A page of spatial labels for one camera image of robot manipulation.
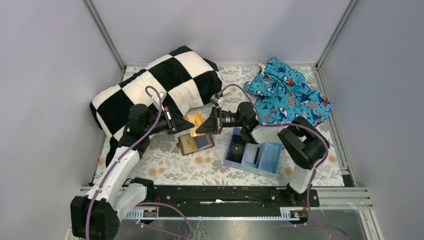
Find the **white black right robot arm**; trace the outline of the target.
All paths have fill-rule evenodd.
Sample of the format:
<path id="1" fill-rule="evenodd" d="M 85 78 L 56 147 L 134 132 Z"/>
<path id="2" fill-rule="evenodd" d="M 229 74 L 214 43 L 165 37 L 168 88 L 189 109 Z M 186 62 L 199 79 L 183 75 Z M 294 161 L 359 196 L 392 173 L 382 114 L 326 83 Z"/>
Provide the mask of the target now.
<path id="1" fill-rule="evenodd" d="M 250 102 L 241 102 L 236 112 L 214 106 L 196 133 L 217 135 L 223 128 L 234 127 L 241 128 L 240 135 L 246 143 L 284 146 L 294 161 L 294 171 L 288 185 L 298 194 L 311 187 L 318 162 L 328 155 L 328 141 L 304 117 L 298 116 L 291 122 L 261 123 Z"/>

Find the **gold credit card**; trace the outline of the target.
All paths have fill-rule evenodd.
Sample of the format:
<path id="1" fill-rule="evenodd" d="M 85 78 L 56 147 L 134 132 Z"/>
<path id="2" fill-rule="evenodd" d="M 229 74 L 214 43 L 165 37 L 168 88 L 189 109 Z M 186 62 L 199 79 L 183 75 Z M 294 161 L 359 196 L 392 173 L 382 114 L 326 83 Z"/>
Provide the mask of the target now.
<path id="1" fill-rule="evenodd" d="M 204 133 L 196 133 L 196 130 L 204 123 L 202 114 L 200 113 L 188 114 L 187 116 L 184 117 L 184 119 L 194 125 L 194 127 L 190 129 L 191 137 L 199 137 L 199 136 L 205 135 Z"/>

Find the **grey credit card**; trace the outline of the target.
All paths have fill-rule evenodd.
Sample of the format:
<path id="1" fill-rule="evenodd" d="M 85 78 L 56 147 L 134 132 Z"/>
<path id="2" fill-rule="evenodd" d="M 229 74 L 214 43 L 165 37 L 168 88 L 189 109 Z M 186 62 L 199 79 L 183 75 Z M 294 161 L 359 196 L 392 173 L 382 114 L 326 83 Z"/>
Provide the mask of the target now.
<path id="1" fill-rule="evenodd" d="M 197 149 L 199 150 L 209 148 L 213 145 L 212 138 L 208 134 L 195 136 L 193 139 Z"/>

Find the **brown leather card holder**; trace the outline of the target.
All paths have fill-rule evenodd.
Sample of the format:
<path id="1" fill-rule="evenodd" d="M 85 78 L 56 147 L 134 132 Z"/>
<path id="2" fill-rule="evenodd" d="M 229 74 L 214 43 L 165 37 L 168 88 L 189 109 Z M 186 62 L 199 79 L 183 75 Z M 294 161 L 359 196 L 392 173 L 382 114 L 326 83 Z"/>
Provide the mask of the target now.
<path id="1" fill-rule="evenodd" d="M 176 147 L 183 156 L 210 149 L 215 146 L 212 135 L 191 136 L 185 134 L 178 137 Z"/>

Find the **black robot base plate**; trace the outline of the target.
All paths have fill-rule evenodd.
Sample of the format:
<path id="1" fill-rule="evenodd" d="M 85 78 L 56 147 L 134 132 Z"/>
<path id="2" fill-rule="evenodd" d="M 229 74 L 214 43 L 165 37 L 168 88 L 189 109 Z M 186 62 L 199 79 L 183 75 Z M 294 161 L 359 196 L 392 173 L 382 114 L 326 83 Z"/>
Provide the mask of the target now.
<path id="1" fill-rule="evenodd" d="M 158 185 L 147 189 L 145 202 L 159 202 L 176 212 L 182 208 L 200 206 L 255 206 L 307 210 L 320 206 L 316 190 L 298 194 L 275 186 L 191 186 Z"/>

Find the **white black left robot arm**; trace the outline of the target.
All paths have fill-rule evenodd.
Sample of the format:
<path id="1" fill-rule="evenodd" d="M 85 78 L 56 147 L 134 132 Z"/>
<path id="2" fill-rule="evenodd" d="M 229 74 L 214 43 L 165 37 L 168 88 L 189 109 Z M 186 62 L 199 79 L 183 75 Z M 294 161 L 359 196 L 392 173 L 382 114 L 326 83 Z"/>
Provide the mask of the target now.
<path id="1" fill-rule="evenodd" d="M 172 114 L 168 107 L 161 106 L 158 113 L 153 113 L 144 104 L 132 106 L 105 173 L 84 196 L 75 196 L 70 203 L 72 235 L 86 240 L 113 240 L 122 219 L 153 193 L 153 183 L 143 180 L 134 180 L 122 190 L 126 176 L 149 146 L 149 136 L 160 132 L 175 134 L 193 127 L 193 123 Z"/>

